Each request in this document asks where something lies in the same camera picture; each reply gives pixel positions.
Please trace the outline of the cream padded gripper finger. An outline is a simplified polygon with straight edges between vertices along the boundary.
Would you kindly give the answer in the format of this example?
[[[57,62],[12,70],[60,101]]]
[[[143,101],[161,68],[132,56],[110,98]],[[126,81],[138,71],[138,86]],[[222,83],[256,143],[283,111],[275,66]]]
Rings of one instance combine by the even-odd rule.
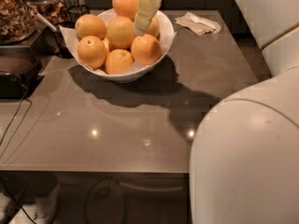
[[[161,3],[162,0],[139,0],[133,27],[136,35],[146,33]]]

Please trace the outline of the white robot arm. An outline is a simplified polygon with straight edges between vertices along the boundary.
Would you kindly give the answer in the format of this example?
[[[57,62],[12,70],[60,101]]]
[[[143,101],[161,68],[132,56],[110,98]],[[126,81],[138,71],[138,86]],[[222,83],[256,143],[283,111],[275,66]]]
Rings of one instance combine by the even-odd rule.
[[[235,1],[272,76],[200,123],[192,224],[299,224],[299,0]]]

